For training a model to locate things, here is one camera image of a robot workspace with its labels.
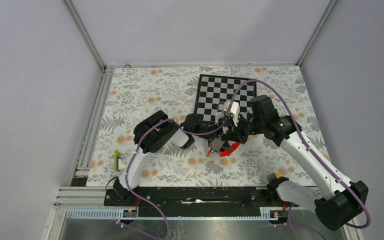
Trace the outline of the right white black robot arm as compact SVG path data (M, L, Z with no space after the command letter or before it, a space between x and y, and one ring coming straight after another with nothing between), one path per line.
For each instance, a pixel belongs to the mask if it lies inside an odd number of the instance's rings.
M366 210L368 186L334 167L291 116L279 116L270 97L260 95L249 103L252 113L248 118L240 114L235 101L226 101L217 111L216 122L223 124L225 140L244 144L241 138L264 135L288 153L317 186L314 190L281 177L267 185L271 188L266 193L267 201L273 206L290 202L310 210L331 231L350 226L350 221Z

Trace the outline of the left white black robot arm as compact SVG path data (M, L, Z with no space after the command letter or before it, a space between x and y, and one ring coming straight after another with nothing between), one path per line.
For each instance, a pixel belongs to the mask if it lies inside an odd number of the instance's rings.
M134 152L123 167L121 174L114 180L116 199L124 206L135 200L133 189L139 186L141 172L149 160L150 154L158 152L170 142L179 149L187 149L194 137L215 137L222 132L223 123L204 123L197 114L191 113L178 124L162 110L141 121L133 131Z

